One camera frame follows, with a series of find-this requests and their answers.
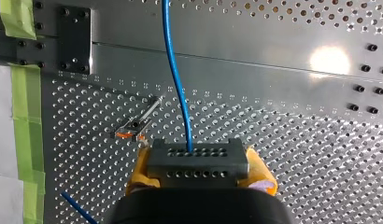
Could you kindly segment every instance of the blue wire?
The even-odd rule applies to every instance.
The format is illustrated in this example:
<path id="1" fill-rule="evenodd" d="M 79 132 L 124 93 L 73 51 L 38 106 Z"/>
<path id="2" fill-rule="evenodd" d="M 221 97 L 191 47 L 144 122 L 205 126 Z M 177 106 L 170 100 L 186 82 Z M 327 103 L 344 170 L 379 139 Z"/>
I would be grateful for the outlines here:
<path id="1" fill-rule="evenodd" d="M 80 206 L 73 200 L 65 191 L 61 195 L 76 209 L 78 212 L 87 219 L 91 224 L 98 224 L 89 214 L 86 213 Z"/>
<path id="2" fill-rule="evenodd" d="M 175 87 L 177 88 L 177 97 L 179 98 L 180 108 L 182 109 L 183 122 L 185 123 L 187 148 L 189 152 L 192 152 L 192 127 L 189 120 L 188 105 L 186 103 L 185 94 L 183 93 L 182 82 L 180 81 L 179 72 L 177 70 L 177 60 L 175 59 L 174 49 L 172 47 L 171 22 L 169 18 L 169 0 L 163 0 L 163 28 L 168 61 L 171 67 Z"/>

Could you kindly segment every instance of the hole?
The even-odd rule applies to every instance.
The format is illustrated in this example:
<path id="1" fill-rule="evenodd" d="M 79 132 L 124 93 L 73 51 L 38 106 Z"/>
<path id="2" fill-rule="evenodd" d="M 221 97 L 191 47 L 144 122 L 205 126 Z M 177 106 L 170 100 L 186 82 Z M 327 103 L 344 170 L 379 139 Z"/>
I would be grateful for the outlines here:
<path id="1" fill-rule="evenodd" d="M 223 171 L 220 173 L 220 176 L 221 177 L 226 177 L 228 175 L 227 171 Z"/>
<path id="2" fill-rule="evenodd" d="M 201 172 L 200 171 L 194 172 L 194 177 L 200 177 L 200 176 L 201 176 Z"/>
<path id="3" fill-rule="evenodd" d="M 204 171 L 203 172 L 203 177 L 209 177 L 209 171 Z"/>
<path id="4" fill-rule="evenodd" d="M 185 172 L 185 177 L 186 177 L 186 178 L 192 177 L 192 172 L 190 172 L 190 171 L 186 171 L 186 172 Z"/>
<path id="5" fill-rule="evenodd" d="M 175 173 L 175 176 L 176 176 L 177 178 L 182 177 L 182 172 L 181 172 L 181 171 L 177 171 L 177 172 Z"/>

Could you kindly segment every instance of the black mounting bracket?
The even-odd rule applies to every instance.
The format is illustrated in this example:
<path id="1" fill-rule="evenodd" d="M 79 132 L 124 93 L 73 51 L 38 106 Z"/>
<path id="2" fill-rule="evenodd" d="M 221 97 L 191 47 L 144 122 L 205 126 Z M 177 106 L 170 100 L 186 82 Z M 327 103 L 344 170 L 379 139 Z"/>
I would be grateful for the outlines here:
<path id="1" fill-rule="evenodd" d="M 86 7 L 58 7 L 59 70 L 84 75 L 91 73 L 91 13 Z"/>

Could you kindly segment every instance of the metal plate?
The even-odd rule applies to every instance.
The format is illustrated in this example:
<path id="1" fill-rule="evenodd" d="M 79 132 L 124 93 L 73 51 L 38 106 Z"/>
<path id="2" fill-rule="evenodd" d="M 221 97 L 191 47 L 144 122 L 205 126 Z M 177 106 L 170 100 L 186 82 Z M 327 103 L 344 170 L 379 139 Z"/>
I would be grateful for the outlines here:
<path id="1" fill-rule="evenodd" d="M 56 2 L 35 11 L 35 21 L 45 22 L 41 34 L 56 35 L 50 13 Z M 147 106 L 136 95 L 164 97 L 151 116 L 149 139 L 184 139 L 160 52 L 160 1 L 61 4 L 92 8 L 94 74 L 42 76 L 45 219 L 82 221 L 59 196 L 67 190 L 102 220 L 122 196 L 137 150 L 106 131 Z M 194 140 L 240 137 L 255 146 L 296 223 L 383 223 L 383 95 L 374 93 L 383 88 L 383 0 L 172 4 Z M 362 64 L 371 72 L 361 72 Z M 354 91 L 355 85 L 365 92 Z M 369 106 L 378 115 L 366 112 Z"/>
<path id="2" fill-rule="evenodd" d="M 123 195 L 137 145 L 112 140 L 107 132 L 120 118 L 145 109 L 133 94 L 164 97 L 163 107 L 152 113 L 149 139 L 184 138 L 164 53 L 106 46 L 93 51 L 101 62 L 96 75 L 42 76 L 49 223 L 82 220 L 59 196 L 62 190 L 98 220 Z M 360 96 L 350 89 L 350 78 L 195 57 L 177 60 L 194 141 L 240 137 L 245 146 L 255 146 L 278 180 L 278 197 L 300 223 L 383 223 L 383 113 L 371 117 L 344 108 L 359 97 L 365 104 L 382 105 L 383 99 Z M 219 85 L 219 77 L 226 81 Z"/>

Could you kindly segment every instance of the small cable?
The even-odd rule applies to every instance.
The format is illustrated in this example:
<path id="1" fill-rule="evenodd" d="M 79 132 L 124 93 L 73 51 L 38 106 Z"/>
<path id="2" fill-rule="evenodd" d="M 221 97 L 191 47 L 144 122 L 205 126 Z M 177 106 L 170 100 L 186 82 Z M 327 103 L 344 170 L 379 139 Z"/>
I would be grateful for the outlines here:
<path id="1" fill-rule="evenodd" d="M 91 224 L 98 224 L 98 222 L 96 222 L 89 214 L 87 214 L 86 211 L 84 211 L 80 205 L 78 205 L 78 203 L 76 203 L 75 200 L 73 200 L 65 191 L 63 191 L 61 195 L 70 203 L 70 205 L 72 205 L 72 207 L 78 210 L 78 212 L 84 218 L 86 218 L 87 221 L 89 221 Z"/>
<path id="2" fill-rule="evenodd" d="M 180 81 L 179 72 L 177 70 L 177 60 L 175 58 L 174 49 L 172 46 L 171 22 L 169 18 L 169 0 L 163 0 L 163 28 L 168 61 L 171 67 L 175 87 L 177 88 L 177 97 L 179 98 L 180 108 L 183 114 L 183 122 L 185 124 L 187 149 L 189 152 L 192 152 L 192 127 L 189 119 L 188 104 L 186 103 L 185 94 L 183 93 L 182 82 Z"/>

